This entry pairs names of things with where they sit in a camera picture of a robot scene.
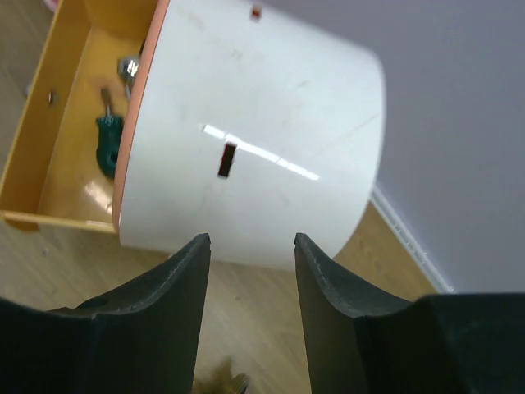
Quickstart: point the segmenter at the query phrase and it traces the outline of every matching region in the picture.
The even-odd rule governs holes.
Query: white skirting board
[[[370,199],[379,214],[385,219],[385,222],[392,229],[401,244],[409,252],[413,260],[418,264],[436,290],[440,293],[455,293],[454,288],[438,272],[434,263],[429,259],[428,254],[417,242],[412,232],[410,232],[405,226],[379,187],[374,186]]]

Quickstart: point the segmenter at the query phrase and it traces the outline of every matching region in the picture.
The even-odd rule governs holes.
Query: wooden floor
[[[0,167],[51,19],[41,0],[0,0]],[[38,309],[74,307],[164,258],[123,249],[115,236],[57,228],[24,234],[0,221],[0,296]],[[433,292],[372,206],[336,260],[407,299]],[[250,393],[309,392],[293,273],[212,264],[196,375],[227,356],[234,372],[251,376]]]

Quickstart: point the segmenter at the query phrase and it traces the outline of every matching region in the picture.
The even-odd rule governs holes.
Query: white cylinder
[[[384,89],[369,51],[269,7],[170,2],[135,126],[121,243],[174,252],[208,232],[213,259],[293,268],[304,232],[336,254],[373,186]]]

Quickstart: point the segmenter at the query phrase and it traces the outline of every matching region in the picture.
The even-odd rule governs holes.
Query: rectangular slot
[[[224,153],[222,154],[221,165],[219,166],[219,173],[217,174],[221,178],[227,178],[230,175],[231,164],[233,164],[233,157],[237,145],[227,142],[224,145]]]

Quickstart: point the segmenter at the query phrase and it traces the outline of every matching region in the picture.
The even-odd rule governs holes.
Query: white wall
[[[374,50],[378,186],[456,291],[525,291],[525,2],[270,0]]]

